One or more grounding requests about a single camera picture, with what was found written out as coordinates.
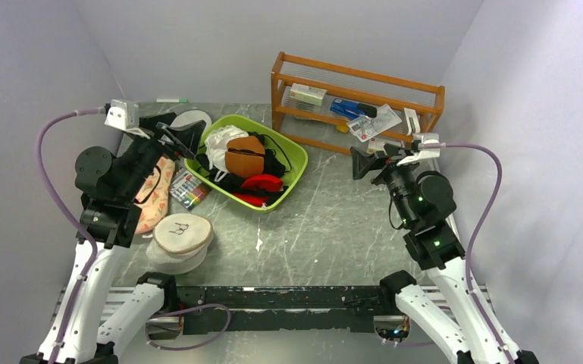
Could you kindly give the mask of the white mesh laundry bag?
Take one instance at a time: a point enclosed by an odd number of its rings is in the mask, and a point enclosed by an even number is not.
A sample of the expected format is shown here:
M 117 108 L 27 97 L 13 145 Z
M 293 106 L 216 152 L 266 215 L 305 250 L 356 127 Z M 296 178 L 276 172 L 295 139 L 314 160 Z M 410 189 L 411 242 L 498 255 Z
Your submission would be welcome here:
M 213 239 L 213 225 L 207 218 L 190 213 L 168 215 L 152 231 L 146 257 L 155 271 L 185 274 L 202 264 Z

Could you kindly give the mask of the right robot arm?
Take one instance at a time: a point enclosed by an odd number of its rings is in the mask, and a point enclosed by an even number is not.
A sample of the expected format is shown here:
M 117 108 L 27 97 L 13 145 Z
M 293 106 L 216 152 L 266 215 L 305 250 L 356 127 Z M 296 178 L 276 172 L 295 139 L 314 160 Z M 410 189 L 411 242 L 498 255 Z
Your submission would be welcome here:
M 434 283 L 449 307 L 437 306 L 407 271 L 381 279 L 380 307 L 401 312 L 419 326 L 451 363 L 536 363 L 498 322 L 475 283 L 470 252 L 460 243 L 447 218 L 456 210 L 453 188 L 438 171 L 415 174 L 418 153 L 388 146 L 367 153 L 350 148 L 353 179 L 377 171 L 374 185 L 387 187 L 390 206 L 406 231 L 403 239 L 414 262 Z

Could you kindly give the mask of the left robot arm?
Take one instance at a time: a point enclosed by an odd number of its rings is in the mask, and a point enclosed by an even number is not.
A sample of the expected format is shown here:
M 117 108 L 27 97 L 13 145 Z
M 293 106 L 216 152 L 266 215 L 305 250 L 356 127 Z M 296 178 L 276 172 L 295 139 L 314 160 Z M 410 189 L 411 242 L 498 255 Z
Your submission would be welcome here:
M 109 319 L 102 313 L 112 280 L 139 223 L 137 194 L 163 157 L 196 155 L 203 121 L 172 127 L 158 121 L 147 136 L 136 136 L 122 155 L 101 146 L 82 151 L 75 184 L 83 211 L 69 217 L 77 228 L 75 259 L 57 315 L 39 349 L 24 363 L 116 363 L 134 335 L 154 314 L 170 315 L 180 305 L 171 275 L 146 272 L 133 297 Z

